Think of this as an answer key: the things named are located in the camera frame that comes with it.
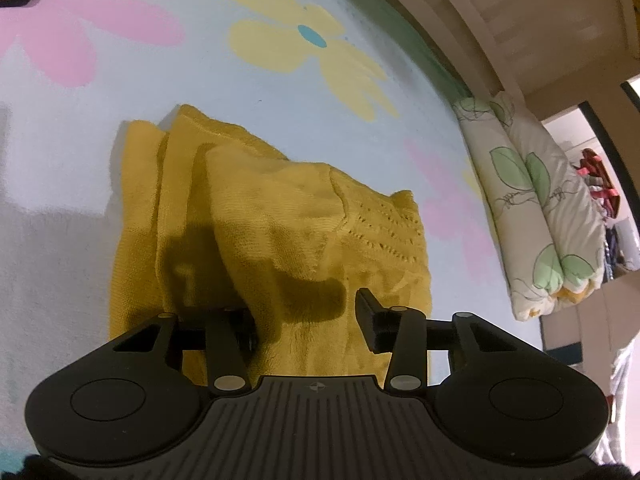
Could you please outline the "pile of clothes on shelf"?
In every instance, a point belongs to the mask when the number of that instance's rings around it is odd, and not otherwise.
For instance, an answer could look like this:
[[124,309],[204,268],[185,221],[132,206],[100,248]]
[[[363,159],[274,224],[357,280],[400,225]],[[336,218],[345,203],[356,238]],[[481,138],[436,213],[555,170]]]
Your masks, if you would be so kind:
[[603,209],[605,217],[616,219],[620,213],[620,192],[608,174],[602,157],[591,148],[584,148],[579,165],[574,169],[585,181],[591,197]]

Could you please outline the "floral bed sheet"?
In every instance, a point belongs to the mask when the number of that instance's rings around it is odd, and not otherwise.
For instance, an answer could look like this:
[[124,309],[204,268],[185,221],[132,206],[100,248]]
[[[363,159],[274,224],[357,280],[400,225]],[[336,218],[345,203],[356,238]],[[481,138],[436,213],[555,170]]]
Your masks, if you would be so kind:
[[466,88],[385,0],[321,6],[338,38],[382,70],[386,105],[359,117],[318,54],[280,74],[229,44],[243,20],[280,25],[270,3],[34,0],[1,13],[1,466],[32,452],[24,405],[42,378],[107,337],[108,282],[122,229],[119,162],[130,120],[160,126],[191,104],[288,157],[326,162],[378,192],[413,192],[426,229],[436,318],[472,310],[533,346],[512,314],[494,228],[454,100]]

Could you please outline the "yellow knit sweater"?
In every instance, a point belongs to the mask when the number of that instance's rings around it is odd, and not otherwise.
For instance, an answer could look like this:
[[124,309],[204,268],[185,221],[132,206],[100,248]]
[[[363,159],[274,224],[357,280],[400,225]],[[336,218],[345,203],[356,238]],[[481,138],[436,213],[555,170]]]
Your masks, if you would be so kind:
[[430,312],[419,209],[321,162],[293,162],[244,128],[178,109],[168,129],[136,120],[122,151],[122,235],[110,333],[160,312],[197,320],[247,309],[259,346],[251,378],[372,374],[359,289]]

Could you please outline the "floral folded duvet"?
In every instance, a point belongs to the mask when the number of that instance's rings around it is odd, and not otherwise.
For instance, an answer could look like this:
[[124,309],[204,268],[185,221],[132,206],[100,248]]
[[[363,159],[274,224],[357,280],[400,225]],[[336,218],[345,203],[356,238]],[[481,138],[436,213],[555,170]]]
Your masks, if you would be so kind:
[[579,304],[604,277],[604,219],[549,131],[506,92],[454,103],[496,228],[512,311],[528,321]]

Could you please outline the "wooden headboard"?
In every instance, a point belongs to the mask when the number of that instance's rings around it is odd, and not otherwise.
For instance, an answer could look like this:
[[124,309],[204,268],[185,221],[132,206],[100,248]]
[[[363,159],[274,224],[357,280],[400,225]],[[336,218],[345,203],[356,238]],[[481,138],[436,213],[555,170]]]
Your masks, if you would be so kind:
[[638,0],[387,0],[479,96],[547,118],[639,73]]

